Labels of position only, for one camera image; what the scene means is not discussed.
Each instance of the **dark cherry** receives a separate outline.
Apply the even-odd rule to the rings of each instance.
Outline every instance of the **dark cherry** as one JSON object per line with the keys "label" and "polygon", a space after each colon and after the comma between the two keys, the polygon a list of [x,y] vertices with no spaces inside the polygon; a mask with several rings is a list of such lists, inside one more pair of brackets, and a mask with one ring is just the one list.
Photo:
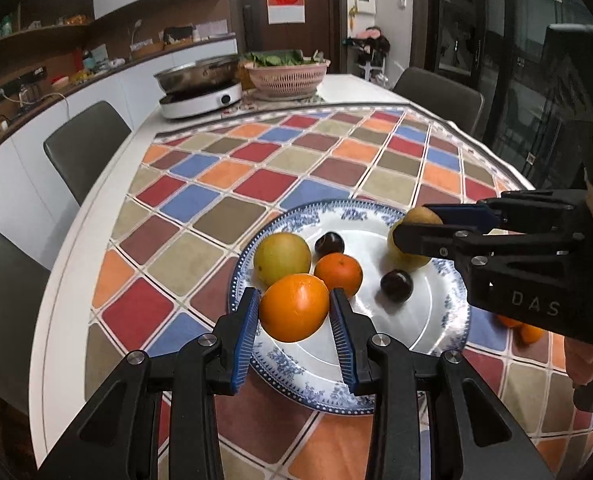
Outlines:
{"label": "dark cherry", "polygon": [[315,243],[315,251],[319,256],[325,256],[326,254],[342,253],[345,250],[345,242],[341,235],[334,231],[329,231],[324,234]]}
{"label": "dark cherry", "polygon": [[414,290],[413,277],[404,270],[391,270],[381,278],[381,290],[392,301],[407,301]]}

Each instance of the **blue and white plate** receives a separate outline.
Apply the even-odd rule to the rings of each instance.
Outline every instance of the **blue and white plate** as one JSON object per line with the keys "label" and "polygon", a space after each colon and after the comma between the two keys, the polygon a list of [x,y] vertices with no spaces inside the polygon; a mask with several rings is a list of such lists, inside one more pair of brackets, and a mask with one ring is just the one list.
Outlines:
{"label": "blue and white plate", "polygon": [[[229,307],[235,310],[246,286],[262,292],[253,257],[258,244],[277,232],[296,233],[314,251],[315,241],[328,231],[341,235],[345,253],[363,268],[363,283],[350,301],[366,314],[378,332],[387,333],[410,349],[441,354],[462,349],[470,323],[464,283],[452,262],[433,259],[413,272],[414,291],[404,304],[389,301],[381,292],[381,276],[395,268],[387,251],[390,227],[404,213],[364,200],[332,200],[305,204],[265,226],[243,250],[230,283]],[[307,339],[282,343],[259,324],[252,366],[278,391],[309,408],[345,415],[366,415],[374,410],[371,396],[355,397],[343,383],[330,321]]]}

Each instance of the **green fruit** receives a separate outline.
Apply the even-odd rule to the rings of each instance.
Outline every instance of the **green fruit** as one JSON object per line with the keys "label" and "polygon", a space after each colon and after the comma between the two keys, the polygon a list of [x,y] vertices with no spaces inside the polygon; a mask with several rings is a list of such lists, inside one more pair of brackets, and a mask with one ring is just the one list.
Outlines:
{"label": "green fruit", "polygon": [[306,241],[292,233],[275,233],[264,238],[254,253],[254,269],[270,286],[284,276],[310,272],[312,253]]}
{"label": "green fruit", "polygon": [[395,245],[395,241],[392,238],[392,233],[400,224],[412,223],[412,224],[443,224],[439,215],[437,215],[431,209],[423,206],[417,206],[410,209],[406,215],[395,223],[387,235],[387,247],[390,256],[397,264],[400,269],[406,270],[407,272],[413,272],[413,270],[420,269],[422,266],[429,263],[431,258],[422,256],[420,254],[406,254],[402,253],[399,248]]}

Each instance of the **dark brown door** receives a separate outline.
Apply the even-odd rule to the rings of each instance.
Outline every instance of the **dark brown door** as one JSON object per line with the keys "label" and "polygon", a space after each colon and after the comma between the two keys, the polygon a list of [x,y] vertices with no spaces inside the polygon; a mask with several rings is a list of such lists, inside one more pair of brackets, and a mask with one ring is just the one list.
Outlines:
{"label": "dark brown door", "polygon": [[240,0],[246,49],[302,50],[311,56],[315,50],[338,66],[337,48],[333,45],[332,0],[305,0],[305,23],[268,23],[267,0]]}

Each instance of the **silver bolt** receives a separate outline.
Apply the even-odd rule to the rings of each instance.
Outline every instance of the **silver bolt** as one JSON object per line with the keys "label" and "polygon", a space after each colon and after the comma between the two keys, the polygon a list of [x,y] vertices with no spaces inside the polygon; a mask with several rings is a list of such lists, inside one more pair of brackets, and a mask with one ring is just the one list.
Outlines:
{"label": "silver bolt", "polygon": [[445,354],[443,354],[443,359],[445,359],[448,363],[458,365],[461,362],[461,352],[457,352],[456,350],[448,350],[445,352]]}
{"label": "silver bolt", "polygon": [[214,334],[203,334],[198,336],[198,344],[201,346],[212,346],[216,343],[217,337]]}
{"label": "silver bolt", "polygon": [[486,256],[475,256],[470,261],[474,266],[481,267],[488,262],[488,258]]}
{"label": "silver bolt", "polygon": [[131,365],[140,365],[145,361],[145,354],[141,350],[134,350],[128,354],[128,363]]}
{"label": "silver bolt", "polygon": [[372,343],[377,346],[388,346],[390,344],[390,336],[387,334],[374,334],[372,336]]}

